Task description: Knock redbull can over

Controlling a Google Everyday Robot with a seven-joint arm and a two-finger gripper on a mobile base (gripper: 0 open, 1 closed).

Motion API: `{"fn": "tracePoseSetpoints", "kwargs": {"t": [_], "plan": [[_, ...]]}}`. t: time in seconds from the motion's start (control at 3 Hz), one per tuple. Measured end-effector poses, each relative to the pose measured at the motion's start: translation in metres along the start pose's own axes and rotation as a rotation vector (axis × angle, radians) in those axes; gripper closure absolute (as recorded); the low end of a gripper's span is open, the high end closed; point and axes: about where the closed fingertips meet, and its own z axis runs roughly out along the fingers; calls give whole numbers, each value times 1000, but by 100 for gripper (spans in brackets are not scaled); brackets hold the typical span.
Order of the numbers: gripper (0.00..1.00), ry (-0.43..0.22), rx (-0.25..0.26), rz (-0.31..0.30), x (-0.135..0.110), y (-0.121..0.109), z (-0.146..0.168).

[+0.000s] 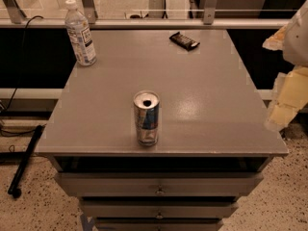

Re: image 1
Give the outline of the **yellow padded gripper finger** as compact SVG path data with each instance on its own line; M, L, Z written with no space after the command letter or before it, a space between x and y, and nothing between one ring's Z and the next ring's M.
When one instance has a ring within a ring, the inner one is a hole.
M279 73L274 81L265 127L281 131L307 104L308 67L296 65L288 74Z
M277 51L284 49L284 39L286 35L287 26L284 25L278 31L276 31L273 35L267 38L262 47L268 50Z

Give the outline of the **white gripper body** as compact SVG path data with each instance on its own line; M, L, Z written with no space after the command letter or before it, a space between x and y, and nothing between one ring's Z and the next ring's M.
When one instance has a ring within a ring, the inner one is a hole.
M287 25L283 42L283 58L294 65L308 65L308 0Z

